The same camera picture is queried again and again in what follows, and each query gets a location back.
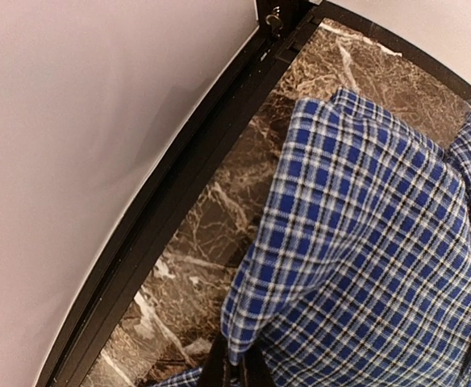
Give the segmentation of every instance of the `curved black border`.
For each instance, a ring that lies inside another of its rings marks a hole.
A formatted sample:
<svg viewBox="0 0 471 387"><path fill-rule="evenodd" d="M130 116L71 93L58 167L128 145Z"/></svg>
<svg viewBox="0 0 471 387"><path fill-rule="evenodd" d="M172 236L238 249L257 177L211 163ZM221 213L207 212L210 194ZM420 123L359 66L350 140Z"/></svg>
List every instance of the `curved black border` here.
<svg viewBox="0 0 471 387"><path fill-rule="evenodd" d="M272 0L258 2L261 17L268 12ZM308 10L305 3L299 8L302 15ZM299 20L298 15L291 19L294 25ZM471 99L471 85L427 53L330 2L322 2L311 10L294 33L284 40L270 40L269 29L261 23L260 32L248 42L204 98L130 205L78 295L37 387L81 384L186 212L315 31L315 26L325 18L401 52L454 93L463 99Z"/></svg>

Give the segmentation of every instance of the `cloth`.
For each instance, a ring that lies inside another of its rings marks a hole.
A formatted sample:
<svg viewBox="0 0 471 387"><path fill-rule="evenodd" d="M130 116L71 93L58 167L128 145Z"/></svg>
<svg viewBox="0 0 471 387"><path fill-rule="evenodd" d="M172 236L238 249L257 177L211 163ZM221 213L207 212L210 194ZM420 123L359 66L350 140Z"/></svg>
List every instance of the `cloth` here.
<svg viewBox="0 0 471 387"><path fill-rule="evenodd" d="M471 387L471 112L445 151L351 91L299 101L221 328L278 386Z"/></svg>

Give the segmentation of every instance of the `white wall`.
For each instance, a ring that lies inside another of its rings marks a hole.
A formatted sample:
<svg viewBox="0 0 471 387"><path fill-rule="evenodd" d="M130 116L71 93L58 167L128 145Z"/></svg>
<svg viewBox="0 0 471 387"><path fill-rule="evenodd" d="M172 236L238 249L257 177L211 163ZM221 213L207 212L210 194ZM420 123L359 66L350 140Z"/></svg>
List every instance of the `white wall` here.
<svg viewBox="0 0 471 387"><path fill-rule="evenodd" d="M332 0L421 48L471 85L471 2Z"/></svg>
<svg viewBox="0 0 471 387"><path fill-rule="evenodd" d="M0 0L0 387L33 385L81 285L253 0Z"/></svg>

